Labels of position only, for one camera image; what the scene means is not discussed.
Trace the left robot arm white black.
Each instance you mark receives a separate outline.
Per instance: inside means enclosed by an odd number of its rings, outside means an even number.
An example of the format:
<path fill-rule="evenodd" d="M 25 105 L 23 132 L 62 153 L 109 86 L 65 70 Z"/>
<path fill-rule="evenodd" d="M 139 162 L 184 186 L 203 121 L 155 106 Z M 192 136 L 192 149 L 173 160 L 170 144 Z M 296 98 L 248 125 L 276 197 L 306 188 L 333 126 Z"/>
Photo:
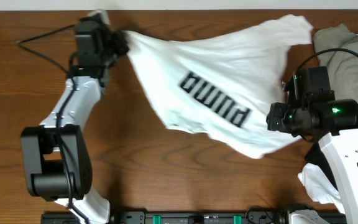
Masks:
<path fill-rule="evenodd" d="M 65 89 L 54 109 L 37 126 L 21 132 L 28 193 L 63 205 L 78 223 L 117 223 L 111 204 L 92 185 L 93 170 L 83 130 L 106 91 L 110 69 L 129 51 L 125 34 L 110 27 L 108 13 L 95 10 L 73 29 L 76 50 L 68 59 Z"/>

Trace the white Puma t-shirt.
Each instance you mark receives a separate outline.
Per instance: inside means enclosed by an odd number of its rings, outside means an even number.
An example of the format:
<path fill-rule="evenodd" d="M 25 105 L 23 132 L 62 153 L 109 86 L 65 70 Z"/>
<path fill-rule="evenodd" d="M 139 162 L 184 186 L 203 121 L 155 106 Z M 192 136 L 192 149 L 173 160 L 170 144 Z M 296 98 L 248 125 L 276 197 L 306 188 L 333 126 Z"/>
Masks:
<path fill-rule="evenodd" d="M 205 133 L 260 159 L 295 142 L 269 131 L 272 103 L 294 45 L 311 43 L 312 25 L 292 14 L 210 39 L 179 42 L 126 32 L 138 81 L 167 129 Z"/>

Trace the white garment bottom right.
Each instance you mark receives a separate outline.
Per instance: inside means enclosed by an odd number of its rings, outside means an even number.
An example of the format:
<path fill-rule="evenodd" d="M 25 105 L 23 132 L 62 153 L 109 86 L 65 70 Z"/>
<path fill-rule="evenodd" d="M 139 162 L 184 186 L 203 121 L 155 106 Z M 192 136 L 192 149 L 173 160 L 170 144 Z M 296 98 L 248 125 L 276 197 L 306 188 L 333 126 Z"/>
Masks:
<path fill-rule="evenodd" d="M 330 183 L 320 167 L 307 163 L 298 174 L 298 179 L 312 201 L 320 204 L 332 203 L 339 213 L 345 214 L 339 191 Z"/>

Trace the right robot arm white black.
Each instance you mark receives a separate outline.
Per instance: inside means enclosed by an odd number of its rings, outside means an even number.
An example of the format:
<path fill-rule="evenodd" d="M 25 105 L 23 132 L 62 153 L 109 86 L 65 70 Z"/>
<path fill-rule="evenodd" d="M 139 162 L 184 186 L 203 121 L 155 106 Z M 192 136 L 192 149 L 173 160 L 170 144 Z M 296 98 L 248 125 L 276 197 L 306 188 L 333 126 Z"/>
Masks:
<path fill-rule="evenodd" d="M 358 104 L 354 100 L 273 103 L 268 130 L 317 142 L 333 173 L 348 223 L 358 223 Z"/>

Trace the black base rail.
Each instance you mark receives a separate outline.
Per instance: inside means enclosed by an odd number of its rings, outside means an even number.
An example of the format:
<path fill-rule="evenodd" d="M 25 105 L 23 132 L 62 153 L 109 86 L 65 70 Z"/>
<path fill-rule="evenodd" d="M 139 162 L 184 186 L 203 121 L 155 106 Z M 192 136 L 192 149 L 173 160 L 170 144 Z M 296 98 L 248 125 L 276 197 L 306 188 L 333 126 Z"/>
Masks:
<path fill-rule="evenodd" d="M 334 223 L 346 224 L 341 213 L 319 213 L 314 210 L 250 209 L 244 213 L 149 213 L 124 212 L 107 221 L 118 224 L 286 224 L 286 223 Z"/>

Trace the grey garment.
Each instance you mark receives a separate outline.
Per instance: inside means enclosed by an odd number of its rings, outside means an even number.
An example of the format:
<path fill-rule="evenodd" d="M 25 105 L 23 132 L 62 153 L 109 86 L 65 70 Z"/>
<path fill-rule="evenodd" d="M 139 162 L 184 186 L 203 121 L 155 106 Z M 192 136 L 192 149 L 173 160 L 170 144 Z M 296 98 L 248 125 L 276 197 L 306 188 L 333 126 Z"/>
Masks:
<path fill-rule="evenodd" d="M 313 43 L 316 52 L 341 48 L 358 53 L 358 34 L 344 24 L 317 31 Z M 358 58 L 346 52 L 329 52 L 319 55 L 318 61 L 328 69 L 336 99 L 353 99 L 358 103 Z"/>

